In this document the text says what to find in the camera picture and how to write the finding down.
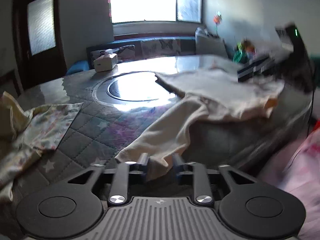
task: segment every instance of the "brown wooden door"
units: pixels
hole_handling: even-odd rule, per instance
[[[65,75],[59,0],[13,0],[12,32],[23,89]]]

